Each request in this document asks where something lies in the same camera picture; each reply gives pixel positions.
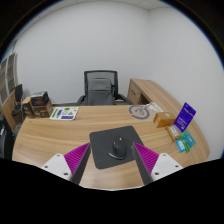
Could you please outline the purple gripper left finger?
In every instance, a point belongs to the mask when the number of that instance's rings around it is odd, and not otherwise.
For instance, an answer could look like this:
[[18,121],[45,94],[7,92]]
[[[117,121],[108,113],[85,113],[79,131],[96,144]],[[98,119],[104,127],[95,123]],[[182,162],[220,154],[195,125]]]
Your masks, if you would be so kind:
[[90,144],[86,143],[67,154],[55,154],[42,169],[73,183],[79,183],[90,155]]

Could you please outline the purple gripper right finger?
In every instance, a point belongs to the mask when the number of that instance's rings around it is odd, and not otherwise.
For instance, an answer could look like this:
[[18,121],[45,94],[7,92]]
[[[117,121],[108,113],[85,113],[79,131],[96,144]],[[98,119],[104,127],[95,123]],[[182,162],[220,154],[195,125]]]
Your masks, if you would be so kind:
[[182,169],[182,166],[167,153],[157,154],[136,142],[132,144],[142,181],[151,183]]

